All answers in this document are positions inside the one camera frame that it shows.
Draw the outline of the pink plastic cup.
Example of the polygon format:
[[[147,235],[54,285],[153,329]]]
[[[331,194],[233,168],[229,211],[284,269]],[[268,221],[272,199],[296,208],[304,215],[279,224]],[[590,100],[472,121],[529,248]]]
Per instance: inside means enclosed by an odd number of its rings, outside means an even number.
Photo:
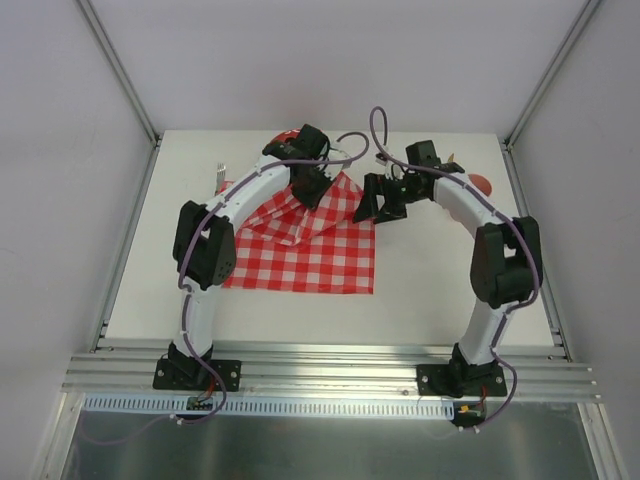
[[[438,201],[450,216],[470,229],[484,225],[495,210],[491,200],[492,185],[480,174],[455,174],[443,180]]]

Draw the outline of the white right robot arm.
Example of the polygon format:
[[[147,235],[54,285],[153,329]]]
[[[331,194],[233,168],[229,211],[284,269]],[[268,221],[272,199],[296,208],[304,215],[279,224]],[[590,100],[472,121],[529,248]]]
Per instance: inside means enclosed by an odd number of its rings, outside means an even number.
[[[429,200],[446,210],[472,236],[470,283],[476,302],[468,327],[442,365],[418,366],[418,384],[435,395],[462,398],[485,393],[504,396],[496,384],[504,363],[497,347],[513,314],[534,303],[543,280],[540,231],[531,216],[510,217],[475,187],[454,162],[444,163],[432,141],[413,143],[399,162],[381,150],[382,174],[364,178],[356,223],[404,219],[408,205]]]

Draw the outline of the red plate with teal pattern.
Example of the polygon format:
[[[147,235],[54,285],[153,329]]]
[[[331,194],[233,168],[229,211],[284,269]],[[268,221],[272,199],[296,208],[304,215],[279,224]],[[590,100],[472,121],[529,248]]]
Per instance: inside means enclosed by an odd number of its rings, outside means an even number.
[[[263,149],[264,155],[271,155],[274,151],[294,151],[292,142],[298,137],[299,129],[283,131],[276,135]]]

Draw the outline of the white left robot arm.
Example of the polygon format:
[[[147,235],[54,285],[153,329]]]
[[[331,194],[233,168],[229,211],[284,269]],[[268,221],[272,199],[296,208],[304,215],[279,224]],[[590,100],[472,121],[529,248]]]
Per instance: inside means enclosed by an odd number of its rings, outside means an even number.
[[[181,207],[172,250],[182,293],[179,329],[156,364],[153,389],[238,391],[240,361],[213,356],[219,294],[237,265],[236,235],[259,207],[284,191],[316,209],[347,158],[337,146],[304,125],[293,137],[268,143],[256,164],[211,200]]]

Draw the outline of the red white checkered cloth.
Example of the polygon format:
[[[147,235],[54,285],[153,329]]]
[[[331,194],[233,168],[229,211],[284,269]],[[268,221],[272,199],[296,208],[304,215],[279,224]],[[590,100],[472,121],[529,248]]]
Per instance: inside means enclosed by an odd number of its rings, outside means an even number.
[[[290,189],[261,205],[235,237],[236,267],[224,286],[318,294],[371,294],[375,226],[355,223],[362,189],[337,176],[315,210]]]

